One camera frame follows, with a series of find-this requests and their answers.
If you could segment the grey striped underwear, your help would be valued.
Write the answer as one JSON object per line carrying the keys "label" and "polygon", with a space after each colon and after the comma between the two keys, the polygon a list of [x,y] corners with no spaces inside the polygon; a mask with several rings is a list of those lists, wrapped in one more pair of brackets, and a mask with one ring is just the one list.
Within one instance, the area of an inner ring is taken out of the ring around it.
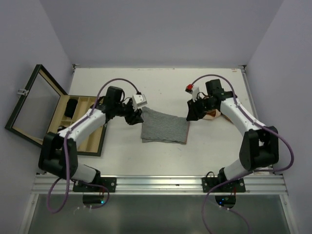
{"label": "grey striped underwear", "polygon": [[143,143],[187,143],[190,123],[183,117],[142,108],[141,140]]}

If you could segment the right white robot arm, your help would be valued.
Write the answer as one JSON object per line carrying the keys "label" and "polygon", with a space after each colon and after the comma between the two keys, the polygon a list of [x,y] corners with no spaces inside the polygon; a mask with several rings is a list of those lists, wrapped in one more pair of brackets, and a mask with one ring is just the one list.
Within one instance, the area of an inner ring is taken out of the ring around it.
{"label": "right white robot arm", "polygon": [[226,116],[242,134],[243,140],[238,159],[221,168],[217,175],[217,185],[222,191],[234,186],[234,178],[276,164],[279,160],[278,133],[273,126],[267,127],[251,115],[238,100],[234,91],[225,91],[219,79],[206,82],[207,95],[200,97],[199,87],[186,86],[185,91],[192,95],[187,102],[187,121],[203,119],[212,110]]}

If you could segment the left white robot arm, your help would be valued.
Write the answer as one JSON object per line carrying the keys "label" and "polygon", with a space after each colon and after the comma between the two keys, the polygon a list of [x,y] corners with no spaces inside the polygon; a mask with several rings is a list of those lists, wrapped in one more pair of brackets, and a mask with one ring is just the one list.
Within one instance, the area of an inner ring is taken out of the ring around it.
{"label": "left white robot arm", "polygon": [[137,92],[125,103],[123,93],[121,88],[108,87],[79,120],[57,133],[48,132],[43,138],[39,168],[61,179],[83,181],[88,190],[97,191],[101,187],[100,171],[79,163],[78,147],[114,117],[123,117],[128,125],[143,123],[145,95]]}

